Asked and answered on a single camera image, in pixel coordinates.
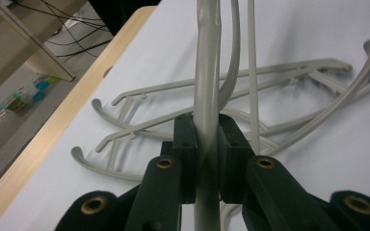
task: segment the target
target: white table surface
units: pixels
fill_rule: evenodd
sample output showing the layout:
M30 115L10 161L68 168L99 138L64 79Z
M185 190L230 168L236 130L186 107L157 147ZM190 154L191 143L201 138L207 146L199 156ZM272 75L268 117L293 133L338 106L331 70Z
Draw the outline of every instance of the white table surface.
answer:
M108 112L118 112L111 101L127 90L194 78L197 47L197 1L163 0L92 95ZM247 1L241 1L241 68L248 66ZM336 58L353 65L354 77L365 62L362 44L370 39L370 1L256 1L257 65L309 59ZM230 4L222 3L221 70L230 54ZM332 97L310 82L280 86L259 93L260 118L267 124L306 115L332 102ZM193 104L192 88L136 98L131 124ZM249 111L248 98L228 108ZM170 131L172 123L158 128ZM88 159L105 165L107 150L94 148L107 135L120 130L101 119L91 100L82 108L6 213L0 230L53 230L71 203L84 193L125 193L137 183L91 172L76 164L70 149L81 146ZM159 155L159 141L124 138L118 169L142 173ZM276 155L303 187L329 200L336 191L353 190L370 196L370 94L331 116L310 135ZM193 230L192 206L184 206L182 230ZM240 216L231 230L243 230Z

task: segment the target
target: wooden table edge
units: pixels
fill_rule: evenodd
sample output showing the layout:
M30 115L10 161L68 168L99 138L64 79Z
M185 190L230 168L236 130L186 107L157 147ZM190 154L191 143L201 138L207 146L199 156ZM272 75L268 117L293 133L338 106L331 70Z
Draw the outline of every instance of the wooden table edge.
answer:
M105 73L124 53L154 10L155 7L143 7L133 13L56 112L0 179L0 218L38 170L71 121L101 83Z

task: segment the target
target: brass insert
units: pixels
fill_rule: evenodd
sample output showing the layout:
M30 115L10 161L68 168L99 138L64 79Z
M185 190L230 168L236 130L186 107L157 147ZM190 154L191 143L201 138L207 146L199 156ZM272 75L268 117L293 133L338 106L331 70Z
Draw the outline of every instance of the brass insert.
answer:
M257 159L256 164L260 167L267 168L267 169L275 167L275 163L271 159L268 159L268 158Z
M168 158L164 158L157 162L157 166L159 168L170 168L173 166L173 161Z
M370 202L356 195L348 195L344 198L344 203L350 209L364 215L370 215Z
M107 198L105 196L94 196L83 203L81 211L85 215L93 215L102 211L106 205Z

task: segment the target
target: blue object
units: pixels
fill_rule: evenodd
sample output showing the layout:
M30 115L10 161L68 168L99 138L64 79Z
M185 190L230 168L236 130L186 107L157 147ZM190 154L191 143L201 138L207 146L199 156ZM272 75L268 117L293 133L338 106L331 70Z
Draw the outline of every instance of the blue object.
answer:
M33 101L34 102L39 102L39 101L41 101L44 98L45 95L46 94L44 93L44 91L39 91L38 93L36 93L33 96Z

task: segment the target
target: black cable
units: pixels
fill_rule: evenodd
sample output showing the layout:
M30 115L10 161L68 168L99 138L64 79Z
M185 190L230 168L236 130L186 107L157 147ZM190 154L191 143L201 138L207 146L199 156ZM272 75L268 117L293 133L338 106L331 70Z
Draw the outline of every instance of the black cable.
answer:
M101 45L107 44L107 43L109 43L110 41L111 41L111 39L106 40L106 41L103 41L103 42L100 42L99 44L93 45L93 46L88 47L88 48L86 48L86 49L84 49L84 50L76 51L76 52L74 52L74 53L67 54L67 55L60 55L60 56L57 56L57 57L62 58L62 57L69 57L69 56L78 55L78 54L80 54L80 53L87 52L87 50L91 50L91 49L94 49L95 47L98 47L98 46L101 46Z
M53 14L56 15L56 17L59 19L59 21L63 24L63 21L62 19L53 11L53 9L51 8L50 5L48 5L46 2L43 1L43 3L47 6L47 8L49 9L49 11L51 11ZM80 46L80 48L82 48L82 51L83 52L86 52L87 54L97 58L97 56L95 56L94 54L90 53L89 50L85 49L76 39L76 37L70 32L70 30L66 27L66 31L70 34L70 36L73 38L73 40L76 42L76 44L78 46Z
M45 4L49 5L49 6L50 6L50 7L52 7L53 9L57 10L58 12L60 12L60 13L64 14L65 16L68 16L68 17L74 17L74 18L79 18L79 19L84 19L84 20L93 20L93 21L100 20L100 21L101 21L101 19L100 19L100 18L76 17L76 16L73 16L73 15L70 15L70 14L68 14L68 13L63 12L63 11L62 11L62 10L60 10L59 8L57 8L57 7L53 6L52 4L50 4L50 3L48 3L48 2L46 2L46 1L44 1L44 0L40 0L40 1L42 1L43 3L45 3Z
M51 16L57 16L57 17L62 18L62 19L70 19L70 20L78 21L78 22L81 22L81 23L83 23L83 24L85 24L87 26L93 27L93 28L98 28L98 27L104 27L105 26L105 25L100 25L100 24L88 22L88 21L85 21L85 20L81 20L81 19L79 19L78 17L75 17L75 16L71 16L71 17L68 17L68 16L60 16L60 15L56 15L54 13L49 13L49 12L42 11L42 10L39 10L39 9L36 9L36 8L31 8L29 6L25 6L23 4L18 3L17 1L13 1L13 2L16 5L18 5L18 6L22 7L22 8L31 10L31 11L35 11L35 12L39 12L39 13L44 13L44 14L51 15Z
M100 30L100 28L101 28L101 27L99 27L99 28L95 28L92 32L90 32L90 33L86 34L85 36L83 36L83 37L79 38L77 41L81 41L81 40L83 40L83 39L87 38L88 36L90 36L90 35L94 34L94 33L95 33L95 32L97 32L98 30ZM51 41L51 40L47 40L47 42L52 43L52 44L55 44L55 45L61 45L61 46L67 46L67 45L71 45L71 44L76 43L76 41L73 41L73 42L70 42L70 43L57 43L57 42L54 42L54 41Z

